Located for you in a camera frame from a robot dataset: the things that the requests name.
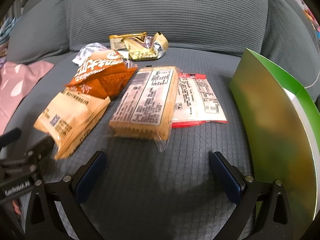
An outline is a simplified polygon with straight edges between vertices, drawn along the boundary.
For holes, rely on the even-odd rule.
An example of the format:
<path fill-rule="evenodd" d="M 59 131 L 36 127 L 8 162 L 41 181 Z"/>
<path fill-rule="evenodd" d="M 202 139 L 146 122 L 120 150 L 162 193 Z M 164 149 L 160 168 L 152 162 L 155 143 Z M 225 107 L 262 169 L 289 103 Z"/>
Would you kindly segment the tan pastry packet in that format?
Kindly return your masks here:
<path fill-rule="evenodd" d="M 69 158 L 105 113 L 111 100 L 65 88 L 35 121 L 34 128 L 50 135 L 58 146 L 55 160 Z"/>

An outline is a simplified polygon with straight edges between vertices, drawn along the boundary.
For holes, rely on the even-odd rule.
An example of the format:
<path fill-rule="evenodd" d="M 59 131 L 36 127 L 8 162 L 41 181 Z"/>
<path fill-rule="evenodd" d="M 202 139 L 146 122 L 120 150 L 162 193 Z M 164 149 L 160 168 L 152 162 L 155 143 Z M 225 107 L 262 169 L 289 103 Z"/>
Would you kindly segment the green cardboard box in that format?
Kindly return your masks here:
<path fill-rule="evenodd" d="M 230 88 L 245 126 L 254 175 L 284 183 L 293 237 L 319 213 L 319 111 L 291 74 L 246 49 Z"/>

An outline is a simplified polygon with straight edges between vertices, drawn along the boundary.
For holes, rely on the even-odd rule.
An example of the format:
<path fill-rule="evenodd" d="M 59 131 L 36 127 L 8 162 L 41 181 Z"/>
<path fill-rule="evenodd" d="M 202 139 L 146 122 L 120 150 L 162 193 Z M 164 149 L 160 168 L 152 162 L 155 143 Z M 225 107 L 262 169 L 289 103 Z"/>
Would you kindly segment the orange snack bag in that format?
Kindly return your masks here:
<path fill-rule="evenodd" d="M 138 69 L 116 50 L 98 50 L 86 58 L 66 87 L 97 98 L 114 99 Z"/>

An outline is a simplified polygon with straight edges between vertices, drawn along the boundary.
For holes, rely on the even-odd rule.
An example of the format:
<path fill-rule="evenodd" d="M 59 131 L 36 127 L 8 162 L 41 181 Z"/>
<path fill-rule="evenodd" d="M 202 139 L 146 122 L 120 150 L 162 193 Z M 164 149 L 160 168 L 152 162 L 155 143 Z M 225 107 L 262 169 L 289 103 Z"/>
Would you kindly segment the white blue snack packet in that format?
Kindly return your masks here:
<path fill-rule="evenodd" d="M 72 60 L 74 64 L 82 65 L 85 59 L 90 57 L 95 51 L 106 50 L 107 47 L 100 43 L 90 43 L 80 49 L 76 57 Z"/>

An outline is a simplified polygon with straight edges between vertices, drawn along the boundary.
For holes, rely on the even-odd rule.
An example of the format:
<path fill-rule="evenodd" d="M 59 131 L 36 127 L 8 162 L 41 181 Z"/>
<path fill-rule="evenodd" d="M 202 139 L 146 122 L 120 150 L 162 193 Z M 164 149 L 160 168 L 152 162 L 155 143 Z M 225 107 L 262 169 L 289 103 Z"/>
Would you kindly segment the red white snack packet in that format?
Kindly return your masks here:
<path fill-rule="evenodd" d="M 173 128 L 228 122 L 206 75 L 180 73 L 179 78 Z"/>

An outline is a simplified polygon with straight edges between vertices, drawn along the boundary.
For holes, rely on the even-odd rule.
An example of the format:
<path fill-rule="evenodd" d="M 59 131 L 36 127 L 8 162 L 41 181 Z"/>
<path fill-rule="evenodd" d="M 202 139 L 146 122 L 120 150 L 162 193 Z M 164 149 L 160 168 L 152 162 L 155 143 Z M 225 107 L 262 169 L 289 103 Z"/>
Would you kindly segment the clear cracker pack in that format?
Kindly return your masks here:
<path fill-rule="evenodd" d="M 170 139 L 180 70 L 175 66 L 141 68 L 108 128 L 114 137 L 152 140 L 163 152 Z"/>

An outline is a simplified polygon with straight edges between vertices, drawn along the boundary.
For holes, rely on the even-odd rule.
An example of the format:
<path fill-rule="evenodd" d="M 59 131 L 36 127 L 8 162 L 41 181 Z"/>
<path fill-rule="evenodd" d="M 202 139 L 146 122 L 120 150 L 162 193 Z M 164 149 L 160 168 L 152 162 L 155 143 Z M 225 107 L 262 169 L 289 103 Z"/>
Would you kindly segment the gold bar wrapper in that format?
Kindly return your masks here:
<path fill-rule="evenodd" d="M 135 33 L 135 34 L 123 34 L 123 35 L 110 35 L 110 47 L 111 49 L 119 50 L 119 49 L 126 49 L 126 46 L 123 42 L 124 38 L 136 38 L 139 41 L 144 42 L 146 38 L 147 32 L 143 33 Z"/>

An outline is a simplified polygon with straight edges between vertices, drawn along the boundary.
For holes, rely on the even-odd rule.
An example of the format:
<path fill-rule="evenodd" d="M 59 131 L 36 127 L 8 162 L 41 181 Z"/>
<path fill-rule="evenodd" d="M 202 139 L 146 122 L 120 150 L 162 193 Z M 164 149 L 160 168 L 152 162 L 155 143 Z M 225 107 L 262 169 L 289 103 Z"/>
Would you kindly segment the yellow purple wrapper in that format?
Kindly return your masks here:
<path fill-rule="evenodd" d="M 149 61 L 160 59 L 169 47 L 166 37 L 157 32 L 154 36 L 126 37 L 122 39 L 129 59 L 133 61 Z"/>

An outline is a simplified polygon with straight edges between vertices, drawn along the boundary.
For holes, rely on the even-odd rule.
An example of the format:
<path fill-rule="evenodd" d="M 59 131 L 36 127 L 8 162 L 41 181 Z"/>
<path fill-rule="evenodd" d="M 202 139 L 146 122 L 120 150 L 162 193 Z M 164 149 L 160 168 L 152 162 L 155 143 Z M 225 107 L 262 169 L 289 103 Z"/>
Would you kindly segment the pink patterned cloth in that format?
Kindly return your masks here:
<path fill-rule="evenodd" d="M 1 134 L 20 102 L 53 66 L 47 61 L 37 61 L 29 65 L 14 62 L 4 64 L 1 68 Z"/>

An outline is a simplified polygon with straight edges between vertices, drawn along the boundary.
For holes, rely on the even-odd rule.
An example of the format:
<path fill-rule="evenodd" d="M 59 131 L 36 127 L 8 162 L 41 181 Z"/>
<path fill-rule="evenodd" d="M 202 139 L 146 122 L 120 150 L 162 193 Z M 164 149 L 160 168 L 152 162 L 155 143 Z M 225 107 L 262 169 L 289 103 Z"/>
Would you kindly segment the grey sofa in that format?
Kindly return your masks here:
<path fill-rule="evenodd" d="M 9 60 L 52 62 L 54 67 L 22 100 L 7 130 L 20 139 L 2 151 L 20 153 L 43 138 L 33 125 L 76 73 L 73 58 L 85 45 L 108 45 L 110 35 L 161 32 L 169 49 L 155 62 L 205 74 L 227 123 L 208 122 L 171 131 L 159 152 L 149 140 L 114 138 L 108 123 L 119 99 L 68 159 L 46 158 L 46 182 L 73 174 L 97 150 L 108 156 L 83 205 L 105 239 L 212 239 L 235 206 L 214 183 L 208 153 L 220 151 L 243 173 L 251 155 L 229 82 L 249 48 L 278 64 L 319 99 L 319 44 L 291 0 L 36 0 L 27 5 L 10 37 Z"/>

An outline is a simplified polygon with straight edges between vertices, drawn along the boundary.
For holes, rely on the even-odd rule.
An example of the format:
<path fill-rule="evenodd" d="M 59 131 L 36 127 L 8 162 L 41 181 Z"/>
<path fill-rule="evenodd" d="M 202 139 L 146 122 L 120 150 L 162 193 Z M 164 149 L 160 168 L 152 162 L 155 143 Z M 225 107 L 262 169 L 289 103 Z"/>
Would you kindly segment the colourful plush toy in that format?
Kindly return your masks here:
<path fill-rule="evenodd" d="M 308 18 L 308 20 L 311 22 L 314 30 L 316 31 L 316 37 L 319 40 L 319 24 L 318 24 L 315 16 L 313 15 L 313 13 L 311 12 L 309 7 L 306 5 L 306 3 L 303 0 L 295 0 L 295 1 L 299 5 L 299 7 L 302 9 L 304 14 Z"/>

